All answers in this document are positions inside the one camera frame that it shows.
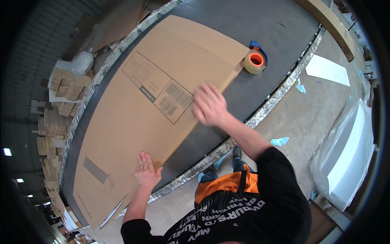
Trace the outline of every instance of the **blue tape dispenser handle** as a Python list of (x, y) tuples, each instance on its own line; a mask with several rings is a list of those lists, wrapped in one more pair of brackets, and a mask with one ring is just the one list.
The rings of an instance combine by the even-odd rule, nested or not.
[(264, 50), (261, 48), (260, 44), (256, 40), (252, 40), (250, 42), (250, 44), (249, 44), (249, 47), (250, 47), (250, 49), (253, 49), (253, 47), (258, 47), (259, 51), (261, 51), (266, 56), (267, 65), (268, 65), (268, 56), (267, 56), (266, 52), (264, 52)]

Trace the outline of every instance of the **fluorescent light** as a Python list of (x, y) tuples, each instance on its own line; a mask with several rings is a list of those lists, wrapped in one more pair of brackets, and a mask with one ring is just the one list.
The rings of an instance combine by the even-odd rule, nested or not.
[(9, 148), (3, 148), (5, 156), (12, 156), (11, 150)]

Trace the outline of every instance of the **man's hand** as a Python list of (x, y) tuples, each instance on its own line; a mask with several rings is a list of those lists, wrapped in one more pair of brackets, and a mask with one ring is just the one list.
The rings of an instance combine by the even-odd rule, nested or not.
[(221, 127), (230, 115), (226, 107), (225, 98), (215, 86), (203, 84), (195, 91), (193, 110), (203, 125)]
[(138, 185), (151, 191), (161, 180), (161, 170), (163, 170), (163, 167), (160, 167), (155, 172), (152, 159), (149, 154), (144, 152), (137, 155), (137, 160), (138, 168), (135, 172), (135, 178), (137, 179)]

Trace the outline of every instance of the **black t-shirt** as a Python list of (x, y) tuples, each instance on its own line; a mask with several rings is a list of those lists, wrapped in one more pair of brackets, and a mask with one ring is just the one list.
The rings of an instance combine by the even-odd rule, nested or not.
[(124, 243), (306, 243), (311, 213), (288, 159), (268, 148), (256, 160), (258, 193), (216, 191), (172, 226), (150, 234), (144, 219), (122, 225)]

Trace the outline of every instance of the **black shoe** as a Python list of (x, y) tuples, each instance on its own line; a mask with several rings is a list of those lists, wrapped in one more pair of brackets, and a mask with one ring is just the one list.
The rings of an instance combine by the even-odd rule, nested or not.
[(237, 145), (233, 148), (233, 158), (239, 158), (241, 159), (243, 153), (241, 151), (241, 148)]

